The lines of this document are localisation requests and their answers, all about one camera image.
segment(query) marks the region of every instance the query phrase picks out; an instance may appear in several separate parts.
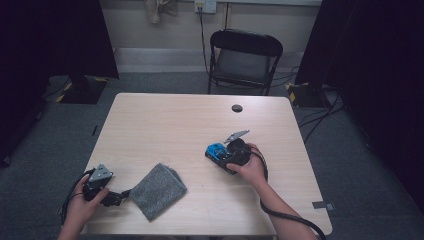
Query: electrical outlet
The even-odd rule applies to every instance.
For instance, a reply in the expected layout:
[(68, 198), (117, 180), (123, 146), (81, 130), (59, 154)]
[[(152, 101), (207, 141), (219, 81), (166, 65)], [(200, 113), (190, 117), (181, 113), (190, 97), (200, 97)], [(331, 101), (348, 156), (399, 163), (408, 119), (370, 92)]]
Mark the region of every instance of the electrical outlet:
[(205, 1), (194, 1), (194, 12), (199, 12), (199, 8), (202, 9), (202, 12), (206, 12)]
[(195, 0), (194, 12), (199, 12), (199, 8), (202, 9), (202, 13), (216, 13), (216, 0)]

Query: blue object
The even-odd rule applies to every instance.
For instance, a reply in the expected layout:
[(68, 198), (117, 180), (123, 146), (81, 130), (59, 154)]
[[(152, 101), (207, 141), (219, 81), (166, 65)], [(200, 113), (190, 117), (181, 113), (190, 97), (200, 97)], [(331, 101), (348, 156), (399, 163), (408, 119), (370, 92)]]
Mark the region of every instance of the blue object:
[(232, 156), (232, 154), (228, 152), (224, 145), (221, 143), (214, 143), (209, 145), (206, 149), (205, 155), (212, 161), (223, 161)]

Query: wooden table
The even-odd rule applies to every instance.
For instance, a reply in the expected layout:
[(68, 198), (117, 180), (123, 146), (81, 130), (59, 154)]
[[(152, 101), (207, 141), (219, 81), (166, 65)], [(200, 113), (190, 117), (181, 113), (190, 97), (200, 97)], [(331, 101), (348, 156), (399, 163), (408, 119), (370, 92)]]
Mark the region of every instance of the wooden table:
[[(236, 113), (232, 106), (243, 111)], [(116, 96), (87, 169), (104, 163), (114, 173), (108, 187), (133, 188), (157, 164), (176, 170), (187, 194), (153, 222), (129, 199), (100, 206), (87, 234), (275, 235), (254, 190), (205, 157), (206, 147), (231, 133), (265, 156), (269, 183), (301, 216), (325, 234), (332, 226), (291, 105), (282, 97), (122, 93)]]

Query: forearm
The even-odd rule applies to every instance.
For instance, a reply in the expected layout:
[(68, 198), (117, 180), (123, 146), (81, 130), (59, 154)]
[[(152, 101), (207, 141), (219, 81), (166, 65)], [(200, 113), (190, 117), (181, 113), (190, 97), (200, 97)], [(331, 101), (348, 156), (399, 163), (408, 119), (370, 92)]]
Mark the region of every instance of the forearm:
[(72, 220), (68, 219), (65, 221), (62, 229), (60, 230), (57, 240), (76, 240), (78, 239), (84, 226), (81, 226), (79, 222), (71, 222)]
[[(291, 208), (264, 180), (253, 184), (263, 204), (270, 210), (294, 216), (300, 215)], [(284, 239), (316, 239), (313, 231), (302, 223), (269, 215), (280, 240)]]

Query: wrist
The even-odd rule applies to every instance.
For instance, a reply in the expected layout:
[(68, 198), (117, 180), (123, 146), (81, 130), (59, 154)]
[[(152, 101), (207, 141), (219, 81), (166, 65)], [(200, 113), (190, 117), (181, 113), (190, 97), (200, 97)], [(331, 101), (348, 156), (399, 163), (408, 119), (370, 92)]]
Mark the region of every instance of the wrist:
[(250, 184), (251, 184), (251, 185), (252, 185), (252, 187), (255, 189), (255, 191), (256, 191), (256, 192), (258, 192), (258, 193), (259, 193), (259, 191), (260, 191), (261, 189), (264, 189), (264, 188), (266, 188), (267, 186), (269, 186), (269, 185), (268, 185), (268, 182), (265, 180), (265, 178), (258, 178), (258, 179), (255, 179), (255, 180), (254, 180), (254, 181), (252, 181)]
[(77, 237), (84, 228), (84, 224), (84, 221), (69, 217), (65, 220), (65, 223), (62, 226), (62, 232), (67, 233), (67, 236)]

